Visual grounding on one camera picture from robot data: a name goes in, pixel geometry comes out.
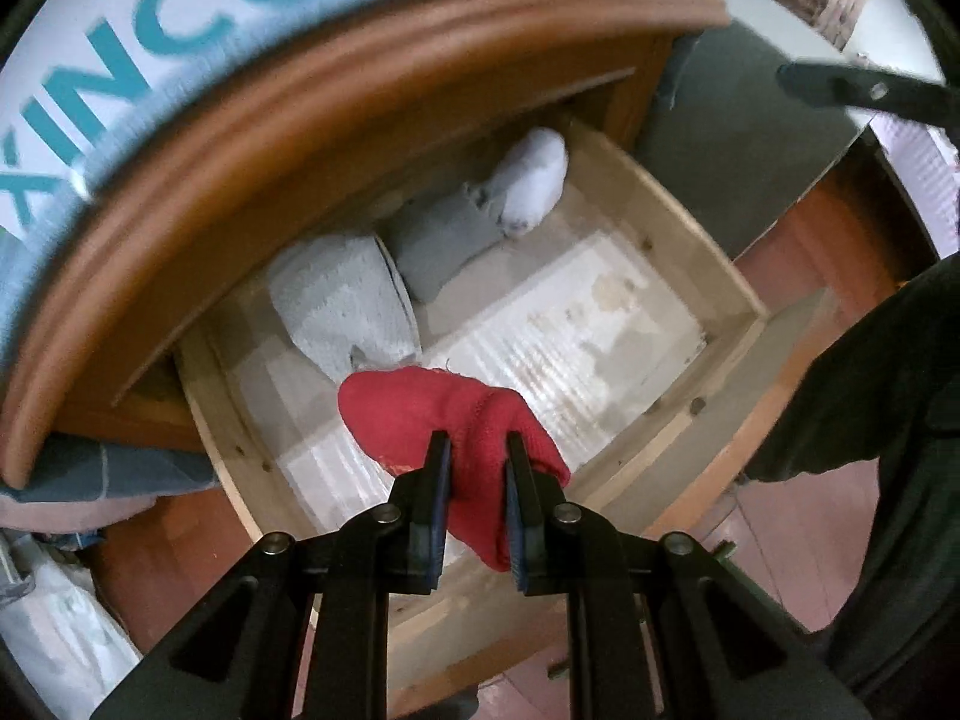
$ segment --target wooden furniture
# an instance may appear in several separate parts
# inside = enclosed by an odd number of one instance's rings
[[[579,240],[607,234],[642,253],[707,339],[654,407],[576,471],[566,494],[627,532],[659,536],[690,527],[749,456],[746,447],[737,447],[736,435],[757,402],[784,396],[784,389],[771,394],[778,378],[792,377],[794,384],[799,378],[800,370],[790,367],[792,355],[802,338],[814,343],[806,333],[832,313],[832,300],[818,293],[770,317],[709,236],[610,138],[568,110],[546,117],[568,143],[565,199],[568,193],[582,197],[599,211]],[[429,170],[418,172],[419,181],[429,182]],[[405,186],[400,195],[409,196],[408,180],[395,176],[388,186]],[[376,215],[378,196],[357,205]],[[553,213],[569,213],[564,203]],[[579,210],[574,215],[587,218]],[[312,536],[317,529],[267,451],[240,386],[237,367],[255,341],[232,319],[237,299],[230,296],[210,311],[179,345],[190,406],[251,538],[272,530]],[[263,386],[269,394],[272,383]],[[521,597],[508,575],[494,574],[469,554],[445,570],[430,597],[394,600],[390,623],[388,680],[400,713],[490,678],[561,635],[563,602]]]
[[[59,268],[8,378],[3,479],[26,485],[80,406],[123,409],[217,298],[379,178],[579,93],[627,145],[674,37],[727,21],[722,0],[390,0],[237,71],[119,172]]]

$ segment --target red sock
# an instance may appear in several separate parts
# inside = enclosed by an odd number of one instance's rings
[[[430,435],[452,444],[448,528],[496,571],[510,568],[503,520],[507,433],[523,437],[531,465],[566,485],[570,471],[530,408],[512,389],[445,370],[362,371],[337,394],[340,415],[360,448],[397,476],[424,465]]]

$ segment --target reddish brown floor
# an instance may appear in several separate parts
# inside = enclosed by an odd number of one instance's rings
[[[843,167],[829,173],[737,260],[772,310],[828,286],[839,298],[839,336],[910,275],[860,186]],[[817,629],[856,582],[875,498],[869,463],[782,485],[748,485],[721,499],[696,535],[707,544],[735,541],[734,560]],[[210,490],[162,501],[109,528],[107,542],[93,551],[94,570],[133,641],[148,650],[248,543],[226,495]],[[568,684],[546,679],[546,665],[564,654],[559,642],[486,685],[478,718],[568,717]]]

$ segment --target metal bolt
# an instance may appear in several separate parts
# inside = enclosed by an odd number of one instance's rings
[[[664,538],[664,547],[671,555],[689,555],[693,552],[693,539],[686,533],[671,533]]]
[[[557,522],[563,522],[565,525],[572,525],[575,522],[580,522],[580,517],[583,516],[583,512],[580,511],[580,507],[572,503],[558,503],[553,508],[553,518]]]
[[[267,555],[282,555],[294,543],[294,538],[289,533],[274,531],[267,533],[260,540],[260,550]]]
[[[397,522],[400,519],[400,508],[392,503],[381,503],[373,512],[373,519],[376,519],[381,525],[389,525],[391,522]]]

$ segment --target white plastic bag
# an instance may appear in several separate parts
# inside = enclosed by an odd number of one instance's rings
[[[97,602],[88,570],[57,562],[27,533],[10,552],[35,587],[0,608],[0,637],[59,720],[88,720],[140,654]]]

